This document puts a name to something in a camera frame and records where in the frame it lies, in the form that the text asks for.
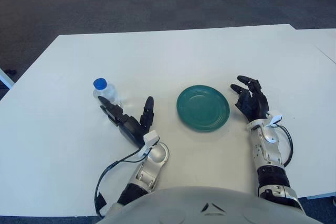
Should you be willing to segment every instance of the dark carpet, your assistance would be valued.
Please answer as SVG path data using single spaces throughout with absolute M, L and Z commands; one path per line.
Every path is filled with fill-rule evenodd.
M 60 34 L 286 24 L 336 28 L 336 0 L 0 0 L 0 68 L 16 81 Z M 0 99 L 7 92 L 1 89 Z M 307 213 L 336 223 L 329 199 Z M 0 217 L 0 223 L 94 223 L 95 218 Z

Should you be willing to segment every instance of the metal joint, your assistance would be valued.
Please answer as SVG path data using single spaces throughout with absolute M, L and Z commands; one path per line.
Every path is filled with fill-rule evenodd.
M 161 168 L 168 158 L 168 147 L 158 142 L 152 147 L 148 157 L 138 166 L 129 183 L 136 184 L 150 193 L 155 188 Z

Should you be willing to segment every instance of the robotic arm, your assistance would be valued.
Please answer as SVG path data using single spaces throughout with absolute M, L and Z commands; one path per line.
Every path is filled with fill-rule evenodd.
M 236 107 L 249 120 L 247 128 L 251 132 L 253 159 L 259 180 L 258 196 L 303 211 L 295 191 L 290 188 L 278 148 L 279 138 L 274 127 L 278 127 L 282 115 L 269 111 L 258 80 L 245 76 L 238 76 L 237 79 L 248 86 L 248 89 L 244 89 L 231 84 L 231 88 L 239 94 Z
M 123 114 L 123 109 L 118 105 L 110 103 L 108 99 L 101 96 L 99 96 L 98 99 L 101 102 L 101 109 L 108 116 L 109 120 L 115 126 L 119 127 L 121 134 L 126 139 L 139 148 L 138 151 L 133 154 L 137 154 L 138 158 L 142 158 L 140 159 L 141 163 L 131 176 L 126 188 L 118 199 L 118 202 L 114 203 L 108 211 L 108 214 L 114 214 L 128 203 L 152 192 L 158 182 L 161 168 L 168 160 L 169 150 L 164 143 L 159 142 L 160 138 L 156 131 L 149 132 L 154 118 L 153 97 L 147 98 L 143 108 L 143 114 L 140 117 L 140 123 L 134 117 Z M 100 209 L 106 205 L 106 201 L 100 193 L 97 194 L 99 183 L 102 177 L 119 162 L 138 162 L 126 160 L 128 157 L 116 161 L 107 167 L 98 181 L 94 195 L 94 203 L 96 212 L 100 217 L 102 217 Z

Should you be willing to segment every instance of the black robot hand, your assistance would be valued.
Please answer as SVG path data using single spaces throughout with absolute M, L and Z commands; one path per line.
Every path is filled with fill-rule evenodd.
M 238 76 L 237 79 L 245 84 L 248 89 L 231 84 L 231 88 L 239 95 L 236 107 L 246 116 L 249 122 L 256 119 L 265 119 L 269 110 L 268 102 L 261 91 L 259 81 L 246 76 Z

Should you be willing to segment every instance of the blue bottle cap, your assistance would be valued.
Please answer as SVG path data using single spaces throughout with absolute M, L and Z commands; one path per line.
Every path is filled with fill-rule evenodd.
M 96 89 L 102 90 L 107 87 L 107 82 L 104 78 L 98 78 L 93 82 L 93 85 Z

